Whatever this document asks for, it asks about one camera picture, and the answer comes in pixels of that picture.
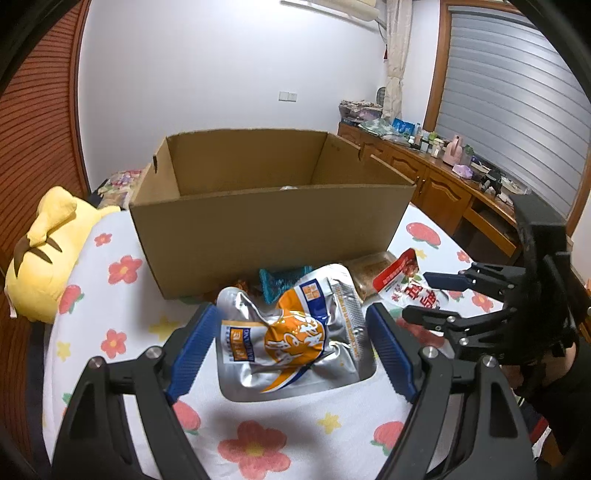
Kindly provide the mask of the person's right hand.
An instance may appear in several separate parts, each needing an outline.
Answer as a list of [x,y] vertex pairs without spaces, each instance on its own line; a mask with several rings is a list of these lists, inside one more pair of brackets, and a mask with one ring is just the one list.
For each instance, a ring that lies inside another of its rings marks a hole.
[[547,353],[526,366],[502,366],[510,387],[526,399],[590,395],[590,346],[575,342],[563,356]]

